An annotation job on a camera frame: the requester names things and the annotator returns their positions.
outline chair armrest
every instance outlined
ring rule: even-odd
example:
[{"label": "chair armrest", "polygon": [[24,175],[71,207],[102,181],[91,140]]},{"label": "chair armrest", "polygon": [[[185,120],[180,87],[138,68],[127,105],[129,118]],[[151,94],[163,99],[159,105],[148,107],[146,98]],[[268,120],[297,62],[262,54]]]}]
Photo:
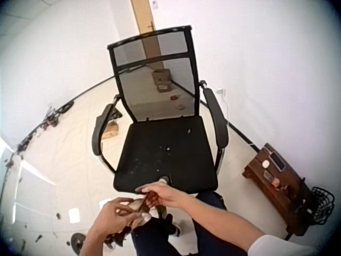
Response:
[{"label": "chair armrest", "polygon": [[202,88],[208,105],[208,109],[213,119],[215,139],[219,149],[225,148],[229,144],[229,134],[226,119],[219,106],[213,91],[210,88]]},{"label": "chair armrest", "polygon": [[107,127],[107,123],[110,118],[110,113],[113,110],[113,104],[106,105],[102,115],[98,116],[96,118],[96,124],[95,129],[92,134],[92,152],[95,154],[95,156],[102,155],[102,149],[101,149],[101,140],[103,132],[105,131],[105,128]]},{"label": "chair armrest", "polygon": [[114,97],[114,101],[112,104],[108,104],[102,115],[98,116],[96,118],[96,124],[94,128],[94,132],[92,133],[92,152],[95,154],[95,156],[99,156],[100,160],[103,162],[103,164],[113,173],[116,173],[116,170],[109,164],[109,162],[105,159],[105,157],[102,154],[102,147],[101,147],[101,141],[102,141],[102,135],[105,131],[105,128],[107,127],[107,123],[110,119],[111,113],[113,112],[117,102],[120,100],[119,95],[116,95]]}]

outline small wooden table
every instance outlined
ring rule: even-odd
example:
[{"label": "small wooden table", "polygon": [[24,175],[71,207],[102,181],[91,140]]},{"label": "small wooden table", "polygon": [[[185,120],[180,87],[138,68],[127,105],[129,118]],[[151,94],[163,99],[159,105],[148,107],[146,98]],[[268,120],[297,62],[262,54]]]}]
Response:
[{"label": "small wooden table", "polygon": [[[304,216],[301,216],[298,213],[297,209],[302,202],[305,202],[305,200],[311,197],[311,192],[304,183],[304,179],[301,179],[284,158],[276,152],[286,164],[284,170],[280,172],[269,158],[271,152],[276,151],[267,143],[257,156],[245,167],[243,176],[256,182],[261,191],[272,202],[288,225],[286,229],[287,232],[289,234],[303,236],[310,223],[305,220]],[[262,163],[265,160],[270,162],[269,167],[266,169],[262,166]],[[276,189],[275,186],[265,178],[265,171],[268,171],[272,176],[280,180],[282,189]]]}]

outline chair seat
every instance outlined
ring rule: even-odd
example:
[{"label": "chair seat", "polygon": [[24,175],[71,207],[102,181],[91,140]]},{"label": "chair seat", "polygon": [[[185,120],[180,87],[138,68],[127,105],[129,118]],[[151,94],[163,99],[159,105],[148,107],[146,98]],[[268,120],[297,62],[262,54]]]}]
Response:
[{"label": "chair seat", "polygon": [[218,187],[211,149],[200,116],[133,123],[125,140],[113,186],[135,188],[170,177],[189,194]]}]

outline red object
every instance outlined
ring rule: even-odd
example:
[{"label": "red object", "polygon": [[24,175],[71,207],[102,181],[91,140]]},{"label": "red object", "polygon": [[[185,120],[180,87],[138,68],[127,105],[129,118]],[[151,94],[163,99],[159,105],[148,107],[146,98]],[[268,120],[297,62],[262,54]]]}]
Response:
[{"label": "red object", "polygon": [[178,95],[172,95],[170,96],[170,100],[177,100],[179,98]]}]

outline white sleeve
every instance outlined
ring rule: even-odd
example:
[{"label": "white sleeve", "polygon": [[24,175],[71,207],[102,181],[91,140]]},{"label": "white sleeve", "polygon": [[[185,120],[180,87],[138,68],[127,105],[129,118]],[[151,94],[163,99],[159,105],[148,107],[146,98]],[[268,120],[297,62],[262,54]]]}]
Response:
[{"label": "white sleeve", "polygon": [[316,254],[316,250],[275,236],[264,235],[251,245],[247,254],[248,256],[311,256]]}]

